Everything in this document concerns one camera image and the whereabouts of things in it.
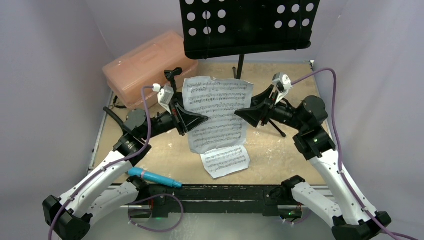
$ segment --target sheet music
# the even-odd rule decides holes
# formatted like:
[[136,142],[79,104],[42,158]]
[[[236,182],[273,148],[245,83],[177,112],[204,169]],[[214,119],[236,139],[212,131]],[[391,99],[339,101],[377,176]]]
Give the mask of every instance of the sheet music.
[[234,112],[250,107],[252,92],[253,84],[238,79],[212,80],[208,76],[186,79],[182,89],[184,108],[209,117],[188,133],[191,151],[203,154],[243,145],[248,124]]
[[247,169],[251,162],[244,146],[214,149],[200,156],[204,169],[214,179]]

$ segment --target white wall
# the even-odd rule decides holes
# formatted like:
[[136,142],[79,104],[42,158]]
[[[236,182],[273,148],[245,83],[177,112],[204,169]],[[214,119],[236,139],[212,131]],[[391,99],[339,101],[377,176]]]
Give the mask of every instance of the white wall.
[[[314,60],[348,0],[321,0],[312,28],[311,47],[298,51],[246,55],[250,62],[303,62]],[[169,30],[183,35],[178,0],[87,0],[115,58]],[[237,61],[237,56],[211,58]]]
[[87,174],[111,60],[84,0],[0,1],[0,239],[46,239],[43,200]]
[[[422,0],[350,0],[314,64],[338,74],[336,122],[351,175],[377,209],[390,214],[390,230],[419,239],[424,237],[423,8]],[[316,80],[330,110],[331,75]]]

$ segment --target translucent plastic container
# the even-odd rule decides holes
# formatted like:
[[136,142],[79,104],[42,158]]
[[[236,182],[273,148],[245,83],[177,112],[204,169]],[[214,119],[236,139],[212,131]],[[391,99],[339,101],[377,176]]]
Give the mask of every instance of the translucent plastic container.
[[[186,57],[183,41],[176,32],[169,31],[119,57],[103,67],[107,84],[129,109],[144,108],[143,86],[168,83],[165,70],[182,68],[182,74],[175,78],[177,88],[182,87],[184,79],[197,75],[198,66],[197,60]],[[156,94],[146,89],[149,108],[158,103]]]

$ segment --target wooden table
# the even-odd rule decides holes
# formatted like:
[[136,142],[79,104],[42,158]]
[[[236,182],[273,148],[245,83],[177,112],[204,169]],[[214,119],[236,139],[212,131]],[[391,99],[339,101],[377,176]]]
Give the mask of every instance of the wooden table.
[[[197,75],[230,79],[233,78],[234,65],[234,63],[200,62]],[[295,81],[311,71],[308,63],[245,63],[241,79],[254,84],[255,96],[267,89],[272,83],[274,74],[278,72],[284,72]],[[313,77],[297,84],[286,98],[297,107],[309,95],[319,96]],[[123,120],[128,113],[127,109],[114,108],[113,111]],[[156,112],[163,112],[164,109],[156,104],[149,111],[153,116]],[[297,131],[279,123],[277,125],[287,134],[287,138],[282,138],[271,124],[258,128],[249,125],[247,142],[244,145],[250,156],[249,168],[218,179],[213,179],[206,172],[200,155],[190,152],[187,135],[180,136],[176,129],[152,138],[150,140],[152,149],[137,166],[183,184],[275,185],[299,175],[311,185],[325,185],[318,172],[297,151],[292,139]],[[121,136],[120,127],[108,116],[95,156],[95,167],[107,156]],[[123,183],[127,177],[125,174],[115,183]]]

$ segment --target blue tube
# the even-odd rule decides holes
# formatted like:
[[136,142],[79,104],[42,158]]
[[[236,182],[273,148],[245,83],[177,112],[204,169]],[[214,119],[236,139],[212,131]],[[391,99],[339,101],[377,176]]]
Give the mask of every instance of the blue tube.
[[179,181],[175,181],[174,179],[171,179],[166,176],[161,176],[146,170],[143,170],[139,167],[133,167],[128,171],[128,175],[130,176],[139,176],[142,179],[153,182],[156,184],[162,184],[168,187],[174,187],[174,188],[181,188],[183,184]]

